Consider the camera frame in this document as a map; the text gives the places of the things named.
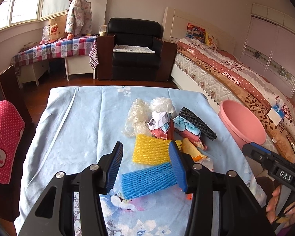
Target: black leather armchair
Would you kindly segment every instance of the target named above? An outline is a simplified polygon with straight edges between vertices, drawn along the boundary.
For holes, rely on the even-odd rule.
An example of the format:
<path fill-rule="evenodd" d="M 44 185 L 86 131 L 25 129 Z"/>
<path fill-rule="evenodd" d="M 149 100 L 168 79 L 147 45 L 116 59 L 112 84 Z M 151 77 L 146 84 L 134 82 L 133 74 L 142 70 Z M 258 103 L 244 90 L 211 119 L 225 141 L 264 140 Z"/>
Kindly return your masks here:
<path fill-rule="evenodd" d="M 107 36 L 98 37 L 99 80 L 168 81 L 177 45 L 161 39 L 159 23 L 112 18 L 107 32 Z M 146 46 L 155 54 L 113 53 L 115 45 Z"/>

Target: white wall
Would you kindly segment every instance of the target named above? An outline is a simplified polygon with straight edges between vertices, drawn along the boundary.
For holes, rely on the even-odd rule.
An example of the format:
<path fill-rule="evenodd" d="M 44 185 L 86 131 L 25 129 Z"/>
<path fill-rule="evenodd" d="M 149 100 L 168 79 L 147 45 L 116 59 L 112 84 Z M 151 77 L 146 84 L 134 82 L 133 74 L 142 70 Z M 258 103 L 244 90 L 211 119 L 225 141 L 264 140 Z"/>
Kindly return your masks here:
<path fill-rule="evenodd" d="M 162 23 L 167 6 L 206 19 L 236 40 L 235 56 L 240 57 L 248 32 L 252 3 L 259 3 L 295 18 L 289 0 L 107 0 L 106 23 L 113 17 L 139 18 Z"/>
<path fill-rule="evenodd" d="M 37 42 L 41 40 L 42 30 L 32 30 L 16 35 L 8 40 L 0 43 L 0 71 L 11 65 L 11 59 L 20 49 L 29 42 Z"/>
<path fill-rule="evenodd" d="M 98 33 L 100 25 L 105 23 L 105 11 L 107 0 L 88 0 L 92 9 L 93 27 L 92 33 Z"/>
<path fill-rule="evenodd" d="M 11 65 L 11 60 L 20 49 L 29 42 L 38 42 L 42 38 L 42 28 L 48 20 L 8 27 L 0 31 L 0 72 Z"/>

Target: window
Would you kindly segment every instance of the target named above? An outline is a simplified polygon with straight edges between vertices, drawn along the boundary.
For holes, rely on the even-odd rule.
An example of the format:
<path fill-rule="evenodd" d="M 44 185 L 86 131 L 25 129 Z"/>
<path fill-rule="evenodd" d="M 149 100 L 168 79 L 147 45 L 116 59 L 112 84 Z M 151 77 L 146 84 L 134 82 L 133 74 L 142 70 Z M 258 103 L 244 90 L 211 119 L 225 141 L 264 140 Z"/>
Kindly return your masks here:
<path fill-rule="evenodd" d="M 0 29 L 18 22 L 37 19 L 39 0 L 4 0 L 0 5 Z"/>
<path fill-rule="evenodd" d="M 0 5 L 0 29 L 8 26 L 11 0 L 4 0 Z"/>
<path fill-rule="evenodd" d="M 15 0 L 12 11 L 11 23 L 37 18 L 38 0 Z"/>

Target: pink plastic basin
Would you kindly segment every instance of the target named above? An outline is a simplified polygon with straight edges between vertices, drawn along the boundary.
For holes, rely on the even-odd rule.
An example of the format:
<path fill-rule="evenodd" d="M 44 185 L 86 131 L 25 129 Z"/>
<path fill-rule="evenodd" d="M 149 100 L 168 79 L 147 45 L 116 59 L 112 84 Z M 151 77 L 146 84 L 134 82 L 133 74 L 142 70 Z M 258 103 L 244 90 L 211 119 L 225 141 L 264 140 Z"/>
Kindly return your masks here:
<path fill-rule="evenodd" d="M 240 149 L 246 143 L 263 145 L 266 131 L 259 119 L 242 104 L 224 100 L 219 104 L 219 117 Z"/>

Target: orange ball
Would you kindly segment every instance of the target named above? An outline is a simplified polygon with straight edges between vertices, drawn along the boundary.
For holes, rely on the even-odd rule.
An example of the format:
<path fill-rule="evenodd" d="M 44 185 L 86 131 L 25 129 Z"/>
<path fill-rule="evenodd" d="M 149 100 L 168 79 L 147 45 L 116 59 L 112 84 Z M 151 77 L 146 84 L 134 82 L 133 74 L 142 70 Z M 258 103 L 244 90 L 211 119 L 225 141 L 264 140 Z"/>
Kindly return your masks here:
<path fill-rule="evenodd" d="M 73 37 L 74 37 L 74 35 L 73 35 L 73 34 L 68 34 L 68 36 L 67 36 L 67 39 L 68 39 L 68 40 L 72 40 L 72 39 L 73 39 Z"/>

